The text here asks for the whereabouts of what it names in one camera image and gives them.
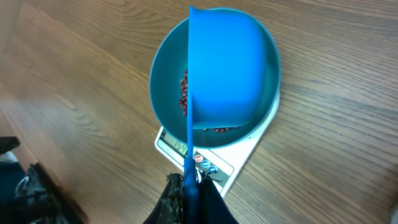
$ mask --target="digital display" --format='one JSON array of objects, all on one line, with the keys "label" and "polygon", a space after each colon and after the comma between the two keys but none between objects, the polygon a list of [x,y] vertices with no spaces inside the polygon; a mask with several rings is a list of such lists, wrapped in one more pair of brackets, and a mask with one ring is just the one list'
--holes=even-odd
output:
[{"label": "digital display", "polygon": [[169,133],[164,134],[163,141],[165,141],[169,146],[171,146],[182,157],[187,156],[187,151],[188,151],[187,145],[173,138],[173,136],[171,136]]}]

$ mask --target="teal bowl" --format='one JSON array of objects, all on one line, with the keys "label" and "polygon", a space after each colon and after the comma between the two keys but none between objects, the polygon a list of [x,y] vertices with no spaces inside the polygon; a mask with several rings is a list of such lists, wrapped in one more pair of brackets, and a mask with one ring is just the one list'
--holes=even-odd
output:
[{"label": "teal bowl", "polygon": [[[211,10],[246,14],[229,8]],[[257,23],[264,32],[267,49],[265,84],[259,109],[248,123],[238,129],[225,133],[194,130],[195,147],[216,148],[234,144],[250,135],[270,115],[280,88],[280,59],[271,34],[260,22]],[[186,18],[166,36],[155,54],[149,78],[150,102],[157,119],[169,134],[184,143],[187,143],[187,117],[182,114],[178,101],[181,99],[180,80],[188,68],[188,27],[189,18]]]}]

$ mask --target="scale weighing platform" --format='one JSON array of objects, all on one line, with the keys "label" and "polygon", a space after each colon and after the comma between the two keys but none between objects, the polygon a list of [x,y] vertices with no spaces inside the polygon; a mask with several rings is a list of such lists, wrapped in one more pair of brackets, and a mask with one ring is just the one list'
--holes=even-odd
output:
[{"label": "scale weighing platform", "polygon": [[[213,182],[222,197],[224,197],[229,188],[231,188],[233,182],[243,168],[243,165],[256,148],[271,121],[274,119],[279,106],[279,97],[280,94],[278,93],[277,100],[272,104],[272,109],[262,124],[240,142],[217,149],[194,147],[194,159],[196,161],[197,170],[217,170],[217,173],[210,174],[210,176],[215,180],[221,181]],[[160,128],[156,137],[155,147],[180,170],[184,170],[183,166],[184,158],[187,156],[187,146],[179,140],[176,140],[163,127]]]}]

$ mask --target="wooden table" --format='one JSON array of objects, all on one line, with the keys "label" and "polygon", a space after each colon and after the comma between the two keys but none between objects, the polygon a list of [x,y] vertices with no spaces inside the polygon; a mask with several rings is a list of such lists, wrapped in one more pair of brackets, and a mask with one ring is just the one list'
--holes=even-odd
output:
[{"label": "wooden table", "polygon": [[179,172],[154,147],[160,125],[147,86],[159,44],[189,4],[252,14],[282,59],[277,116],[225,197],[236,219],[387,223],[398,193],[395,0],[16,4],[0,130],[21,139],[22,165],[40,161],[90,223],[142,223],[165,176]]}]

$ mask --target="bowl rim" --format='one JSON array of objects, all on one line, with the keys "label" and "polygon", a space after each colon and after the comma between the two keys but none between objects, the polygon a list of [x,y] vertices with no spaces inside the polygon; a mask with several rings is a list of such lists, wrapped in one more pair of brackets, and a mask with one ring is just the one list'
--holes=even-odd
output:
[{"label": "bowl rim", "polygon": [[[208,9],[208,10],[226,10],[226,11],[234,11],[234,12],[243,13],[243,14],[249,16],[250,18],[254,19],[254,20],[261,26],[261,28],[264,30],[264,32],[267,34],[268,38],[270,39],[270,41],[271,41],[271,43],[272,43],[272,47],[274,48],[274,51],[275,51],[275,53],[276,53],[276,57],[277,57],[277,68],[278,68],[278,71],[279,71],[279,72],[278,72],[278,76],[277,76],[278,82],[277,82],[276,91],[275,91],[275,93],[274,93],[274,99],[272,100],[272,103],[271,103],[270,108],[268,109],[268,111],[267,111],[267,113],[264,115],[264,117],[261,119],[261,121],[260,121],[255,127],[253,127],[253,129],[252,129],[250,132],[248,132],[246,135],[244,135],[243,137],[241,137],[240,139],[238,139],[238,140],[236,140],[236,141],[233,141],[233,142],[231,142],[231,143],[229,143],[229,144],[225,144],[225,145],[222,145],[222,146],[206,147],[206,148],[209,148],[209,149],[217,149],[217,148],[227,147],[227,146],[233,145],[233,144],[235,144],[235,143],[237,143],[237,142],[239,142],[239,141],[241,141],[241,140],[247,138],[250,134],[253,133],[253,131],[255,131],[255,130],[268,118],[268,116],[270,115],[270,113],[271,113],[271,111],[272,111],[272,109],[273,109],[275,103],[276,103],[277,101],[279,101],[280,85],[281,85],[281,83],[282,83],[282,65],[281,65],[281,62],[280,62],[280,55],[279,55],[278,47],[277,47],[277,44],[276,44],[276,42],[275,42],[275,40],[274,40],[272,34],[269,32],[269,30],[268,30],[258,19],[256,19],[255,17],[253,17],[252,15],[250,15],[250,14],[244,12],[244,11],[241,11],[241,10],[239,10],[239,9],[233,9],[233,8],[230,8],[230,7],[214,7],[214,8],[210,8],[210,9]],[[153,71],[153,67],[154,67],[154,64],[155,64],[155,61],[156,61],[156,58],[157,58],[157,54],[159,53],[160,49],[162,48],[164,42],[167,40],[167,38],[169,37],[169,35],[170,35],[177,27],[179,27],[181,24],[183,24],[183,23],[186,22],[187,20],[189,20],[189,16],[186,17],[186,18],[185,18],[184,20],[182,20],[181,22],[179,22],[179,23],[178,23],[175,27],[173,27],[173,29],[165,36],[165,38],[163,39],[162,43],[161,43],[161,44],[159,45],[159,47],[157,48],[156,54],[155,54],[155,56],[154,56],[154,59],[152,60],[151,66],[150,66],[149,82],[148,82],[150,106],[151,106],[151,108],[152,108],[152,111],[153,111],[154,114],[155,114],[156,119],[157,119],[158,122],[160,123],[160,126],[163,126],[163,125],[162,125],[162,123],[160,122],[160,119],[159,119],[159,117],[158,117],[158,115],[157,115],[157,113],[156,113],[156,111],[155,111],[155,109],[154,109],[154,105],[153,105],[153,102],[152,102],[152,100],[151,100],[151,99],[152,99],[152,91],[151,91],[151,87],[150,87],[150,86],[151,86],[151,83],[152,83],[152,71]],[[177,139],[178,141],[180,141],[180,142],[186,144],[186,142],[184,142],[184,141],[182,141],[181,139],[175,137],[169,130],[167,130],[166,127],[163,126],[163,128],[164,128],[171,136],[173,136],[173,138],[175,138],[175,139]]]}]

